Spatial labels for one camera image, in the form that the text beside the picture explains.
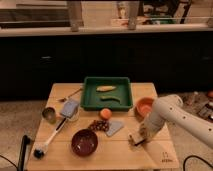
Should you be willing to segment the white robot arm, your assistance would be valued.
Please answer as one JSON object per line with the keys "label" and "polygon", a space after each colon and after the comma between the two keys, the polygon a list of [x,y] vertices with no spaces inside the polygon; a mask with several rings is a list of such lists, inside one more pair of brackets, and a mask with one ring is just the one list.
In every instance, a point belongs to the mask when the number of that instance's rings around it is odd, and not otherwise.
{"label": "white robot arm", "polygon": [[176,123],[213,149],[213,124],[184,111],[182,106],[183,101],[176,94],[155,99],[151,112],[139,127],[139,135],[143,140],[150,141],[168,120]]}

